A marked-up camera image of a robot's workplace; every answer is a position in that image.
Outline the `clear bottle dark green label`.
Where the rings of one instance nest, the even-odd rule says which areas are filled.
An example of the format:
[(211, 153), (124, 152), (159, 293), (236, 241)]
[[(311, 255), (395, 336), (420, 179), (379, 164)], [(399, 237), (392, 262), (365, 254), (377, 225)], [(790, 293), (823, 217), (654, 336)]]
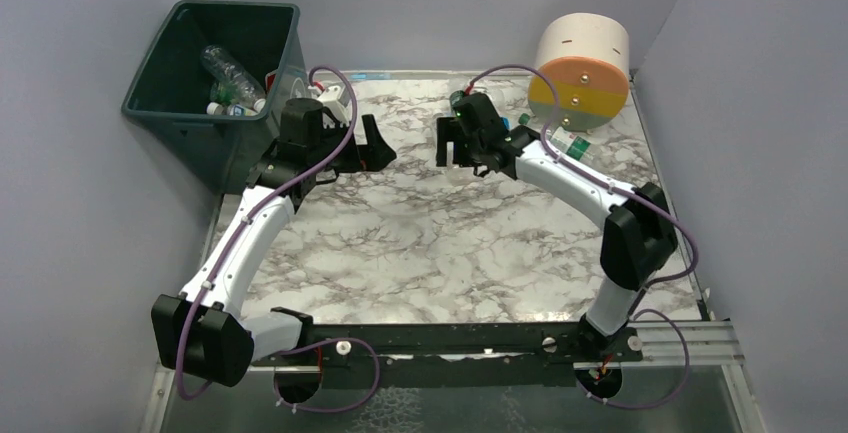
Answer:
[(451, 109), (454, 109), (456, 105), (465, 97), (467, 93), (464, 90), (456, 90), (450, 93), (448, 97), (449, 106)]

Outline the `amber bottle red label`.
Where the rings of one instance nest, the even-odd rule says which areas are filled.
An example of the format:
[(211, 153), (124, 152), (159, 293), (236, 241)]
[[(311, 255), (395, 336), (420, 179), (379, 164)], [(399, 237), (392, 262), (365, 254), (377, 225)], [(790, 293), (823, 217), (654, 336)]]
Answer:
[(268, 72), (265, 75), (264, 82), (265, 82), (265, 87), (266, 87), (267, 93), (270, 93), (272, 91), (273, 86), (274, 86), (275, 81), (276, 81), (277, 76), (278, 76), (278, 72), (279, 72), (278, 69), (274, 69), (274, 70)]

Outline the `clear bottle grey blue label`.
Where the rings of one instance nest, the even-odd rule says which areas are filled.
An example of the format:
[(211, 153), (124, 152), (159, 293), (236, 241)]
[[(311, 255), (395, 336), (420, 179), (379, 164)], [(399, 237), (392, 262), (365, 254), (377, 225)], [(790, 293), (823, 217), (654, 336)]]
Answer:
[(206, 114), (211, 116), (253, 117), (257, 116), (258, 112), (241, 104), (210, 102), (206, 107)]

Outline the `green tea bottle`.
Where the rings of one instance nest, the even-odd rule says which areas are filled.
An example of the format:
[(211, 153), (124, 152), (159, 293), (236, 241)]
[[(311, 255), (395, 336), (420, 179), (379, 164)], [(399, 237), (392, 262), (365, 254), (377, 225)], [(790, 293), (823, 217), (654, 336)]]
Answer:
[(238, 101), (238, 91), (227, 84), (215, 81), (210, 87), (209, 101), (229, 105)]

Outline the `clear unlabelled bottle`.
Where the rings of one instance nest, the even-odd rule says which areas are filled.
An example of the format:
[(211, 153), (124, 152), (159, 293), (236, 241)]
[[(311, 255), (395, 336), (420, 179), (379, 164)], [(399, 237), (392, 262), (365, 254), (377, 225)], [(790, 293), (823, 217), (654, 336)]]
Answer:
[(206, 46), (200, 55), (204, 69), (215, 81), (234, 87), (241, 104), (260, 113), (266, 104), (266, 90), (225, 48), (219, 45)]

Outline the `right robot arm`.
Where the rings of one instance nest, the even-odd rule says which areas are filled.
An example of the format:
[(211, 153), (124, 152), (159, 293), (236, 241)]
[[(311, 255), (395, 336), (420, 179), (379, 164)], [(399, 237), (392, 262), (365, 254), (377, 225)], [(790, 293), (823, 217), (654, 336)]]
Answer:
[(663, 190), (653, 183), (625, 184), (619, 192), (599, 186), (595, 170), (545, 144), (539, 132), (523, 125), (508, 129), (484, 93), (455, 91), (449, 102), (451, 115), (436, 121), (437, 166), (453, 162), (477, 177), (500, 173), (533, 185), (600, 229), (605, 278), (579, 320), (578, 341), (588, 351), (609, 348), (649, 280), (677, 250)]

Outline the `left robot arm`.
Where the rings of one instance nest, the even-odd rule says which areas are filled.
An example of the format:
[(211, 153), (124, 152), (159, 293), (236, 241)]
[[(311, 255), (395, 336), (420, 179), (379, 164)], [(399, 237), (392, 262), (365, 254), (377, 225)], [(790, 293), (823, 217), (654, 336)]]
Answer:
[(365, 141), (353, 125), (316, 99), (291, 99), (282, 131), (249, 170), (237, 213), (200, 270), (180, 293), (160, 295), (151, 309), (161, 364), (232, 387), (256, 360), (301, 348), (311, 316), (285, 307), (247, 320), (248, 288), (277, 235), (294, 219), (318, 175), (378, 172), (397, 154), (376, 118), (359, 114)]

